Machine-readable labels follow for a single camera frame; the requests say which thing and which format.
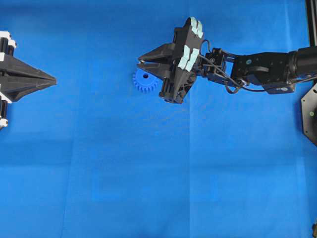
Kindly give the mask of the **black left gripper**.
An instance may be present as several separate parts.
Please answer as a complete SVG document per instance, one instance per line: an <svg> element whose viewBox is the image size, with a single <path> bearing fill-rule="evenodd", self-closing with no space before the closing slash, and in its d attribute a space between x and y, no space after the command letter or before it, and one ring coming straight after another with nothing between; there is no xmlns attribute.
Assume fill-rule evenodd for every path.
<svg viewBox="0 0 317 238"><path fill-rule="evenodd" d="M13 57L17 44L10 32L0 32L0 129L8 126L8 104L22 97L57 84L57 80L45 72Z"/></svg>

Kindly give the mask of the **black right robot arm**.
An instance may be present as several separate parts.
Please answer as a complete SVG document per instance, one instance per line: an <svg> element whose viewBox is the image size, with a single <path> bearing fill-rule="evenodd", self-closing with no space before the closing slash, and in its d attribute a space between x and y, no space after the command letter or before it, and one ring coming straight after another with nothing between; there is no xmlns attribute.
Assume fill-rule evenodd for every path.
<svg viewBox="0 0 317 238"><path fill-rule="evenodd" d="M162 81L159 96L168 103L182 104L197 77L221 84L229 94L249 85L260 86L260 92L287 94L299 83L317 78L316 47L289 53L265 52L235 55L221 48L202 54L203 25L189 17L183 27L174 29L171 43L140 56L137 67Z"/></svg>

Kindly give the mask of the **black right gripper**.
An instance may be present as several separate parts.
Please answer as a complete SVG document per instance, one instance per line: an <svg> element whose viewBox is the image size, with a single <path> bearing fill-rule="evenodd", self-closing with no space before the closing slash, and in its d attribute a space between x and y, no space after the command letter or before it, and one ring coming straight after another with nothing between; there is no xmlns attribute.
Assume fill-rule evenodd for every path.
<svg viewBox="0 0 317 238"><path fill-rule="evenodd" d="M196 80L192 71L200 54L204 39L201 21L189 17L183 27L174 29L172 43L138 57L137 67L163 80L159 96L168 103L182 104L184 97Z"/></svg>

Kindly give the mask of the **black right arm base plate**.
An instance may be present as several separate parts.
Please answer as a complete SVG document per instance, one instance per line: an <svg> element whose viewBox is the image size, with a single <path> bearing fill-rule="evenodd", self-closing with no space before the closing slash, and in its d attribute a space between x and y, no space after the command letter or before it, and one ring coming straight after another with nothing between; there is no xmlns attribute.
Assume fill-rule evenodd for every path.
<svg viewBox="0 0 317 238"><path fill-rule="evenodd" d="M304 135L317 145L317 85L315 84L301 99Z"/></svg>

